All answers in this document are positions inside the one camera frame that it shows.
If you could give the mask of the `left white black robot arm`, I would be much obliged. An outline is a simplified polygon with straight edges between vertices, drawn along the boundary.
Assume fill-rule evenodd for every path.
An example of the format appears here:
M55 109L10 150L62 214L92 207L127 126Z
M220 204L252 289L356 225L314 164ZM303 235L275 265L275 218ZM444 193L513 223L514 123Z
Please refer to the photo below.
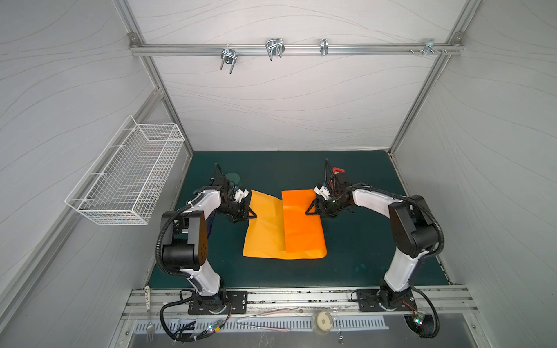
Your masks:
M232 223L254 219L252 192L245 188L205 186L185 206L161 217L155 261L162 272L183 276L201 297L219 294L221 277L208 261L208 239L217 214Z

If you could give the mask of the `orange wrapping paper sheet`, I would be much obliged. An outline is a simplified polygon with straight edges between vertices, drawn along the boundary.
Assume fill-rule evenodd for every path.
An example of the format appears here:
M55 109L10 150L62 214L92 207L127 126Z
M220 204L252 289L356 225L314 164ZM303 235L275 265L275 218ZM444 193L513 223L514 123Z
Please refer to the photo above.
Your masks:
M279 260L326 257L321 218L306 214L316 197L312 189L283 191L281 199L253 191L250 208L257 217L249 221L243 255Z

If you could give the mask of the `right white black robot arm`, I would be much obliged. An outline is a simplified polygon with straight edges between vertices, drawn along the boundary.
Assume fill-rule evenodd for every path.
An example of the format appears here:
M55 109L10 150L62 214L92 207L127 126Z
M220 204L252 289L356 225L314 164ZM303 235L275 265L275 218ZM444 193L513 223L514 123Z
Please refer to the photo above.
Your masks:
M390 219L395 253L376 295L387 310L410 293L419 265L444 249L445 236L440 223L419 195L401 196L365 184L347 186L335 196L325 188L317 188L315 192L316 198L305 212L307 216L333 218L356 206Z

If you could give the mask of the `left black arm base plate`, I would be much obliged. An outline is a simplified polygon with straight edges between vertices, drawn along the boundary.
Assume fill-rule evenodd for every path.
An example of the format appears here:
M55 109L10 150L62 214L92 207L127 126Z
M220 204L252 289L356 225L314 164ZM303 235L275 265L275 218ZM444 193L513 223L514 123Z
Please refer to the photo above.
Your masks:
M216 316L245 314L247 311L246 291L221 291L210 296L201 296L189 304L190 316Z

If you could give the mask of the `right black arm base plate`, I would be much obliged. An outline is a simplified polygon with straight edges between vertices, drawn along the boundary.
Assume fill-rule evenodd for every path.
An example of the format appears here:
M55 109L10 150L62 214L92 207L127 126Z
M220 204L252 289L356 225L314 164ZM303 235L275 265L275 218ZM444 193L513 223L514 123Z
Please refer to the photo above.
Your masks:
M352 293L358 310L370 312L412 312L417 309L410 289L395 292L389 287L357 289Z

